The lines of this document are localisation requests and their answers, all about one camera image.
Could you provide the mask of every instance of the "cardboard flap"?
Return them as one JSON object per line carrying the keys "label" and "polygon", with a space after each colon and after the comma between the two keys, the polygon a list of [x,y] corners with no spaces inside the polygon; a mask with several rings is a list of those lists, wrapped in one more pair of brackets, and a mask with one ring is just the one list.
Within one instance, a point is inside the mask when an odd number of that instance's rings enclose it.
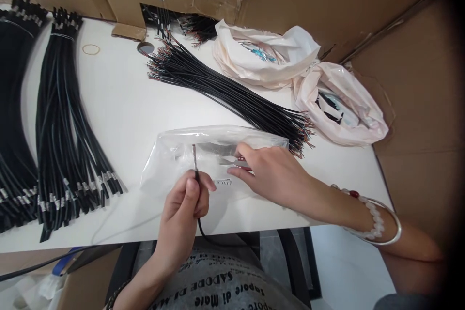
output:
{"label": "cardboard flap", "polygon": [[130,26],[127,24],[116,23],[113,31],[111,32],[112,36],[122,36],[128,39],[134,39],[138,41],[145,40],[145,35],[147,29]]}

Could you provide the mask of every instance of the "cable tie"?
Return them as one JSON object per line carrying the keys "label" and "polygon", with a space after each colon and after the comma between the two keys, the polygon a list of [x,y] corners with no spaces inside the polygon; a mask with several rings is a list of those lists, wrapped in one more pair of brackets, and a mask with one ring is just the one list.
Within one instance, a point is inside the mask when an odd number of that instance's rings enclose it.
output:
{"label": "cable tie", "polygon": [[50,34],[50,36],[64,37],[65,39],[70,39],[70,40],[74,41],[74,39],[71,36],[64,35],[64,34],[53,33],[53,34]]}
{"label": "cable tie", "polygon": [[31,32],[29,32],[29,30],[23,28],[22,26],[20,26],[19,24],[15,23],[15,22],[12,22],[12,21],[9,21],[8,19],[5,19],[5,18],[2,18],[0,19],[1,22],[5,22],[5,23],[10,23],[10,24],[13,24],[14,26],[17,26],[18,28],[21,28],[22,30],[24,30],[27,34],[29,34],[31,36],[31,38],[34,38],[34,35],[31,34]]}

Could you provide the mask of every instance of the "right hand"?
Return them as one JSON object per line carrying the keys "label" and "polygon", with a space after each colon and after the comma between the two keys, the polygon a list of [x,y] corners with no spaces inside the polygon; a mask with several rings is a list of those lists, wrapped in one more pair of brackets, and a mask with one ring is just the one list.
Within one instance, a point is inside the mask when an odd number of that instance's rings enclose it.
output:
{"label": "right hand", "polygon": [[331,188],[310,176],[287,149],[254,150],[240,143],[236,153],[246,159],[253,174],[238,167],[229,168],[229,174],[243,180],[255,193],[271,202],[313,219],[325,219],[330,208],[325,193]]}

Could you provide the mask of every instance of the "bundle of black cables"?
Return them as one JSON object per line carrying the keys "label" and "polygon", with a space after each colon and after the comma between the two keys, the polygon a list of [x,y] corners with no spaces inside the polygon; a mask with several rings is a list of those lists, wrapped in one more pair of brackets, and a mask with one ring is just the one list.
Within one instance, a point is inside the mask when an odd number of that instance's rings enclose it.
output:
{"label": "bundle of black cables", "polygon": [[46,15],[29,0],[0,12],[0,233],[36,219],[37,167],[21,122],[21,86]]}
{"label": "bundle of black cables", "polygon": [[75,39],[82,17],[53,11],[42,63],[36,116],[37,216],[40,241],[71,219],[99,206],[122,186],[86,119],[75,67]]}
{"label": "bundle of black cables", "polygon": [[157,35],[166,38],[165,31],[171,32],[171,23],[177,21],[183,14],[163,7],[142,4],[142,15],[147,24],[153,24],[157,28]]}
{"label": "bundle of black cables", "polygon": [[173,36],[162,42],[164,46],[158,53],[149,55],[151,79],[200,92],[255,128],[288,138],[290,152],[299,158],[303,157],[305,144],[312,147],[310,136],[314,126],[304,113],[276,105],[210,69]]}
{"label": "bundle of black cables", "polygon": [[153,24],[157,28],[157,35],[163,39],[170,39],[165,31],[171,33],[171,23],[178,22],[184,35],[192,35],[195,39],[194,47],[198,47],[208,40],[216,38],[215,25],[217,20],[198,14],[182,14],[161,7],[142,4],[142,14],[145,23]]}
{"label": "bundle of black cables", "polygon": [[198,47],[208,40],[216,38],[217,31],[215,25],[217,20],[204,17],[197,14],[186,15],[181,18],[180,25],[184,35],[193,35],[196,43],[194,47]]}

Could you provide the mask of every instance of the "plastic bag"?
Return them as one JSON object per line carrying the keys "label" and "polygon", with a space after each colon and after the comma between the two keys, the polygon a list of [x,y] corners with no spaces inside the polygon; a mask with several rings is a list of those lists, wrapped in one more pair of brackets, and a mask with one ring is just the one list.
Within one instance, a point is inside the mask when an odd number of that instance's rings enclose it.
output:
{"label": "plastic bag", "polygon": [[[290,86],[292,79],[305,74],[317,62],[320,46],[301,27],[290,28],[283,36],[255,29],[244,29],[227,25],[224,20],[215,25],[218,38],[213,46],[213,57],[232,78],[243,79],[252,85],[268,88]],[[251,52],[244,41],[277,53],[277,64]]]}
{"label": "plastic bag", "polygon": [[[336,97],[359,118],[337,124],[329,119],[316,104],[319,86],[332,91]],[[388,125],[383,120],[383,112],[362,84],[344,67],[323,62],[309,70],[308,75],[294,83],[295,105],[306,110],[315,126],[329,139],[341,145],[365,146],[383,139],[388,133]]]}
{"label": "plastic bag", "polygon": [[217,186],[211,195],[237,200],[253,195],[250,188],[226,170],[234,166],[237,145],[245,142],[254,149],[279,146],[288,148],[289,140],[253,128],[219,125],[183,128],[158,135],[142,172],[141,190],[166,196],[176,181],[194,169],[192,145],[196,145],[197,168],[210,175]]}

